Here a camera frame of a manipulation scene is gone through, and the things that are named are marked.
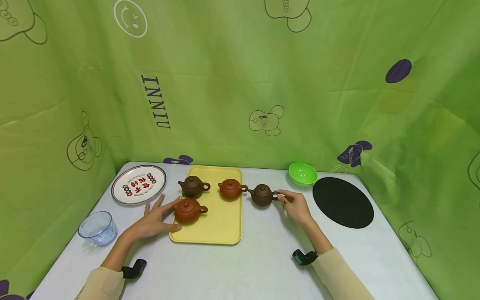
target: dark brown teapot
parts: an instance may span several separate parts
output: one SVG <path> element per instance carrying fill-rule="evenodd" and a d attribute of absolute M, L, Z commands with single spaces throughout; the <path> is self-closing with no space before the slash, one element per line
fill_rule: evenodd
<path fill-rule="evenodd" d="M 248 191 L 250 192 L 250 195 L 252 195 L 253 203 L 258 206 L 268 206 L 276 199 L 274 196 L 278 195 L 278 192 L 272 192 L 266 184 L 259 184 L 253 191 Z"/>
<path fill-rule="evenodd" d="M 235 200 L 243 192 L 248 191 L 248 186 L 241 185 L 240 182 L 235 179 L 225 179 L 222 183 L 219 183 L 220 195 L 222 195 L 225 200 Z"/>
<path fill-rule="evenodd" d="M 185 178 L 185 182 L 179 181 L 182 193 L 187 197 L 197 198 L 203 192 L 210 189 L 210 184 L 202 182 L 200 178 L 196 176 L 189 176 Z"/>
<path fill-rule="evenodd" d="M 193 198 L 185 198 L 177 204 L 173 205 L 175 210 L 175 219 L 180 224 L 191 224 L 198 220 L 201 214 L 208 212 L 206 206 L 200 205 Z"/>

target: teapot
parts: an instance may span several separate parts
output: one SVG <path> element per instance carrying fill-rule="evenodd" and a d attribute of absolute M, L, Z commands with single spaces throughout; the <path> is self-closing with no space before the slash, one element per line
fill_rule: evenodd
<path fill-rule="evenodd" d="M 252 195 L 252 201 L 258 206 L 268 206 L 274 199 L 278 192 L 272 192 L 272 190 L 266 184 L 259 184 L 252 191 L 248 190 L 250 195 Z"/>
<path fill-rule="evenodd" d="M 225 179 L 222 183 L 219 183 L 220 195 L 225 200 L 234 200 L 238 198 L 243 192 L 248 191 L 248 186 L 241 185 L 240 182 L 235 179 Z"/>
<path fill-rule="evenodd" d="M 210 189 L 210 184 L 202 182 L 200 178 L 196 176 L 189 176 L 185 178 L 185 182 L 179 181 L 182 193 L 187 197 L 197 198 L 203 192 Z"/>
<path fill-rule="evenodd" d="M 198 220 L 201 214 L 208 212 L 206 206 L 200 205 L 193 198 L 185 198 L 173 205 L 175 219 L 181 224 L 191 224 Z"/>

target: teapot lid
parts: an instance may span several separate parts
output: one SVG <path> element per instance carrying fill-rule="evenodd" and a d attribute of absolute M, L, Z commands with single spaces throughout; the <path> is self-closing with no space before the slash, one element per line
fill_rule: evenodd
<path fill-rule="evenodd" d="M 183 185 L 187 188 L 194 188 L 201 183 L 202 183 L 202 181 L 200 180 L 200 178 L 198 178 L 196 176 L 189 176 L 189 177 L 185 178 L 185 182 L 184 182 Z"/>
<path fill-rule="evenodd" d="M 178 208 L 182 213 L 186 214 L 194 210 L 197 205 L 199 204 L 195 199 L 185 198 L 178 204 Z"/>
<path fill-rule="evenodd" d="M 272 193 L 272 190 L 266 184 L 257 185 L 257 187 L 253 191 L 255 192 L 255 194 L 259 195 L 260 197 L 268 196 L 269 194 Z"/>
<path fill-rule="evenodd" d="M 239 185 L 240 183 L 235 179 L 225 179 L 225 181 L 223 182 L 223 187 L 226 188 L 227 190 L 234 190 Z"/>

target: green backdrop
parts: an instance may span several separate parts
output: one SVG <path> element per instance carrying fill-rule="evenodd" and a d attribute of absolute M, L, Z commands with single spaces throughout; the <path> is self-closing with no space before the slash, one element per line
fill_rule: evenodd
<path fill-rule="evenodd" d="M 127 161 L 303 161 L 362 179 L 440 299 L 477 297 L 479 15 L 474 0 L 0 0 L 0 279 L 33 291 Z"/>

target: white plate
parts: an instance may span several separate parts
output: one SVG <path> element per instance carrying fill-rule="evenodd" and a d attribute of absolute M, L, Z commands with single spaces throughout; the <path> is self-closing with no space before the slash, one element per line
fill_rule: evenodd
<path fill-rule="evenodd" d="M 157 196 L 165 187 L 167 176 L 156 166 L 131 168 L 117 177 L 112 185 L 112 197 L 122 204 L 140 204 Z"/>

